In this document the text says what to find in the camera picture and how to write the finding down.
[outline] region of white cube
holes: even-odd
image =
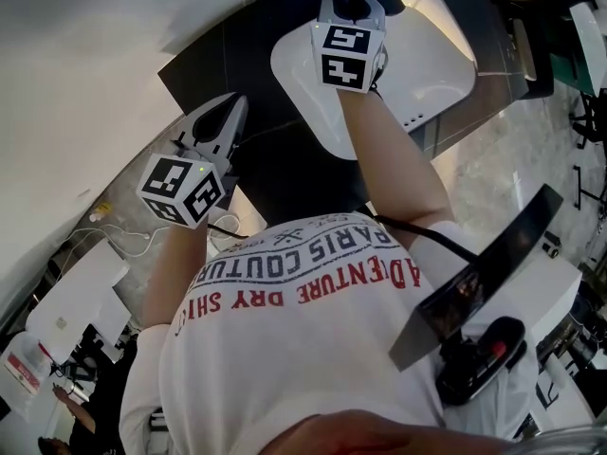
[[[367,93],[377,73],[386,32],[325,22],[310,26],[319,82]]]
[[[212,163],[153,154],[137,195],[158,218],[196,228],[225,192]]]

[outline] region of white t-shirt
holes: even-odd
[[[464,243],[454,223],[432,229]],[[402,373],[388,356],[415,306],[465,265],[424,237],[410,253],[369,218],[331,214],[218,255],[173,323],[139,336],[122,402],[126,453],[145,453],[158,407],[181,455],[256,454],[308,416],[352,409],[512,436],[535,387],[533,348],[473,403],[448,410],[434,386],[437,353]],[[518,317],[498,294],[464,334],[479,337],[503,315]]]

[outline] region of black cable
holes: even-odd
[[[451,253],[456,254],[462,260],[465,260],[468,263],[474,263],[476,261],[477,255],[475,255],[471,251],[468,251],[463,246],[458,245],[456,242],[452,241],[440,232],[432,231],[430,229],[424,229],[423,227],[414,226],[413,224],[409,223],[403,223],[402,221],[390,219],[389,217],[376,216],[375,219],[376,221],[385,224],[386,226],[390,226],[391,228],[400,229],[403,231],[411,232],[413,234],[419,234],[420,236],[425,236],[428,239],[432,239],[433,241],[444,246]]]
[[[209,227],[209,229],[212,229],[217,232],[221,232],[222,234],[225,234],[226,236],[230,236],[231,238],[248,239],[248,236],[241,236],[240,234],[236,234],[235,232],[226,231],[222,227],[216,226],[215,224],[209,224],[208,227]]]

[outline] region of black table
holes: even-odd
[[[471,94],[411,132],[439,155],[526,91],[522,69],[489,0],[444,0],[467,38],[479,76]],[[278,40],[318,16],[321,0],[257,0],[180,52],[159,73],[184,114],[236,91],[248,120],[233,165],[239,186],[270,226],[367,202],[358,162],[329,154],[270,68]]]

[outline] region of floor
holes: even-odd
[[[607,235],[597,235],[597,203],[582,198],[581,211],[573,204],[577,195],[577,177],[573,166],[581,166],[582,186],[595,193],[602,188],[605,157],[600,146],[589,143],[584,150],[569,126],[569,112],[576,107],[578,93],[557,82],[555,94],[545,100],[518,101],[499,116],[462,139],[432,164],[444,181],[458,222],[477,239],[481,250],[518,214],[542,183],[547,183],[564,198],[550,230],[561,237],[561,255],[574,265],[599,257]],[[175,135],[170,128],[143,151],[110,185],[100,201],[108,201],[113,212],[100,223],[91,224],[84,216],[79,228],[112,224],[127,231],[152,234],[166,225],[158,221],[136,197],[135,189],[151,153],[168,153],[168,140]],[[246,196],[237,190],[230,211],[240,221],[239,233],[251,235],[266,224]],[[224,215],[216,211],[211,220]],[[131,269],[116,290],[125,305],[140,319],[142,296],[151,269],[162,246],[164,230],[153,242],[103,227],[123,249]],[[84,232],[75,240],[80,241]],[[75,250],[77,256],[102,237],[93,232]],[[212,239],[210,254],[231,240]]]

